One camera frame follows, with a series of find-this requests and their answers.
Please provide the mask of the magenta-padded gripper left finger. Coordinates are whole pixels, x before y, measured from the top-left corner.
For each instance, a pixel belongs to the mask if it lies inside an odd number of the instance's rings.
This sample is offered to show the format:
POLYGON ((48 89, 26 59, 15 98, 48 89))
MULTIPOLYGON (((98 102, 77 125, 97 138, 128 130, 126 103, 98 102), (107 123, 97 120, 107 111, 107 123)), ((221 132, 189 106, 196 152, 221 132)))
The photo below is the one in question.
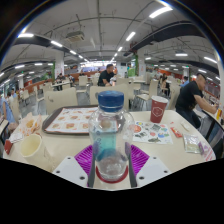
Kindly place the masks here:
POLYGON ((92 188, 95 180, 92 146, 87 146, 75 156, 66 156, 53 174, 76 185, 92 188))

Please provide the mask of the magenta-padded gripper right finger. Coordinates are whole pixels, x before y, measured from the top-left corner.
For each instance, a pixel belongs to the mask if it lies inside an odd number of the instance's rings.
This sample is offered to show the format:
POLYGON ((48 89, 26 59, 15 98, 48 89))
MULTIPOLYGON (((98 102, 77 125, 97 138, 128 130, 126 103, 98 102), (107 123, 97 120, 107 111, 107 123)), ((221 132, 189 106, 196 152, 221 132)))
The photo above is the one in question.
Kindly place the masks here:
POLYGON ((146 186, 170 174, 171 171, 157 156, 149 156, 137 146, 131 146, 129 178, 132 188, 146 186))

